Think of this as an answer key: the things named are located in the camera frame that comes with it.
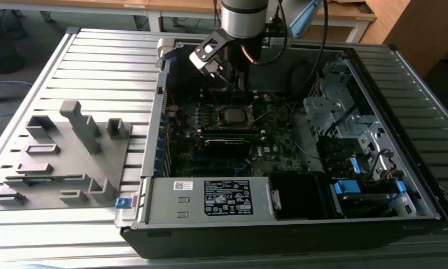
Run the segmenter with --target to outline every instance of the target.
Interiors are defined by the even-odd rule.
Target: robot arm
[[[250,64],[265,65],[277,59],[283,51],[265,63],[259,63],[259,51],[265,38],[283,38],[286,45],[287,29],[283,16],[290,14],[290,32],[299,36],[307,28],[322,0],[274,0],[275,15],[271,23],[265,23],[269,0],[222,0],[221,28],[218,28],[197,46],[189,56],[195,68],[205,75],[222,77],[221,58],[230,63],[230,81],[237,88],[245,88],[245,73]]]

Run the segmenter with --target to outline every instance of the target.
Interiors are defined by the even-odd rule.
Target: black cable
[[[322,54],[322,48],[323,48],[325,42],[326,42],[326,32],[327,32],[327,3],[326,3],[326,0],[322,0],[322,16],[323,16],[323,18],[322,18],[322,37],[321,37],[318,54],[315,56],[311,71],[307,74],[307,78],[306,78],[306,80],[302,84],[302,88],[305,88],[305,86],[307,85],[307,82],[313,78],[313,74],[315,72],[315,68],[318,66],[318,62],[319,62],[319,58],[321,58],[321,54]]]
[[[331,125],[329,126],[329,128],[325,130],[325,133],[322,133],[322,136],[326,136],[327,133],[330,132],[330,130],[338,126],[338,124],[349,117],[350,113],[353,112],[353,110],[357,108],[357,104],[353,104],[350,106],[350,108],[345,111],[343,115],[341,115],[341,117],[331,123]]]
[[[374,160],[373,160],[373,164],[371,164],[371,168],[369,170],[369,175],[367,175],[367,180],[371,179],[371,176],[373,176],[373,171],[374,171],[374,167],[376,167],[376,164],[378,163],[378,158],[380,158],[380,155],[384,154],[385,152],[390,152],[389,149],[380,149],[380,151],[377,152],[376,156],[374,156]]]
[[[218,15],[217,0],[214,0],[214,21],[215,21],[215,16],[217,16],[218,27],[221,27],[221,18]]]
[[[257,62],[253,61],[251,63],[255,66],[266,66],[267,64],[273,63],[283,54],[285,48],[286,48],[286,40],[287,40],[287,31],[286,31],[286,21],[285,21],[285,14],[283,14],[283,9],[282,9],[282,0],[277,0],[277,8],[281,12],[282,16],[282,30],[283,30],[283,44],[282,44],[282,49],[279,50],[278,54],[266,62]]]

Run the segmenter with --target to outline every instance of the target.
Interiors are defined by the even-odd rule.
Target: chip
[[[225,123],[241,123],[245,121],[245,112],[239,108],[227,108],[223,110]]]

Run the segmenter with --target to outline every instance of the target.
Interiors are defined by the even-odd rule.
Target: wooden desk
[[[0,8],[74,13],[143,15],[149,0],[0,0]]]
[[[358,9],[358,4],[339,4],[330,2],[327,4],[327,25],[330,41],[345,41],[349,43],[359,42],[359,39],[365,33],[367,25],[376,20],[374,14],[363,14]],[[273,8],[274,4],[269,2],[269,8]],[[190,17],[190,18],[213,18],[213,0],[149,0],[149,11],[157,11],[158,17]],[[158,23],[151,23],[151,18],[149,18],[150,30],[161,31]],[[319,8],[315,18],[311,21],[311,26],[309,29],[309,34],[303,36],[303,39],[319,39],[321,31],[318,25],[322,25],[322,8]],[[338,32],[343,32],[345,36],[342,39],[331,37],[331,27],[346,28],[334,29],[333,32],[338,35]]]
[[[0,0],[0,8],[147,16],[150,31],[154,32],[162,30],[162,17],[213,19],[214,10],[213,0]],[[367,24],[374,20],[376,16],[362,14],[354,4],[333,2],[327,4],[327,13],[329,26],[347,29],[347,32],[345,32],[346,37],[343,36],[339,41],[359,42]],[[322,25],[322,9],[317,12],[311,25],[309,29],[311,38],[309,39],[318,38],[321,31],[315,29],[318,25]]]

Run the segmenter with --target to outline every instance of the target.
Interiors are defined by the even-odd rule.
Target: floor
[[[26,66],[19,71],[0,75],[0,81],[35,80],[42,67],[53,53],[59,39],[69,26],[98,29],[135,30],[131,16],[97,15],[81,13],[53,12],[53,22],[43,22],[37,11],[22,11],[22,26],[27,36],[14,41],[18,53],[26,60]],[[163,30],[179,33],[209,33],[214,27],[213,20],[179,19],[182,27],[173,27],[171,21],[163,18]],[[444,105],[448,108],[448,64],[438,63],[429,72],[425,81]],[[13,113],[27,92],[26,85],[0,85],[0,114]],[[6,127],[10,116],[0,117],[0,135]]]

